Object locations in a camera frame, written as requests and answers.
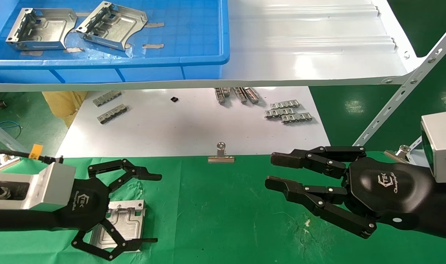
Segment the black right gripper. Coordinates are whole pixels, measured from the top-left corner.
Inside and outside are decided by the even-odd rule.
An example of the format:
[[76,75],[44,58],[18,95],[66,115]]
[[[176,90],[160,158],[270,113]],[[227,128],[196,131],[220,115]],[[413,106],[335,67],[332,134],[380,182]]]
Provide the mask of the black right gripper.
[[[305,186],[268,176],[265,187],[280,192],[287,202],[302,205],[314,216],[363,239],[376,222],[401,230],[422,231],[436,221],[433,206],[436,181],[426,167],[385,163],[366,157],[364,147],[320,146],[310,150],[271,154],[275,166],[309,169],[335,179],[346,175],[343,187]],[[346,162],[351,163],[347,170]],[[344,204],[348,210],[341,208]]]

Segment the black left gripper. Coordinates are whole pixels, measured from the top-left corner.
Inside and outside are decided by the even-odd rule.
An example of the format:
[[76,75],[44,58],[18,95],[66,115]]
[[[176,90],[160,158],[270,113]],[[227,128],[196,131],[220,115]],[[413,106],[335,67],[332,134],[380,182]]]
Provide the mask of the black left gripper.
[[[92,179],[102,173],[123,170],[124,174],[106,186],[99,179]],[[149,173],[143,166],[135,166],[127,159],[93,164],[88,167],[90,179],[75,179],[67,205],[54,212],[56,229],[79,230],[71,242],[72,247],[108,261],[114,260],[124,252],[137,251],[143,244],[156,243],[157,238],[138,238],[126,240],[112,223],[105,219],[109,204],[110,191],[116,191],[132,178],[160,181],[161,174]],[[100,224],[116,243],[111,251],[106,251],[83,241],[87,231]]]

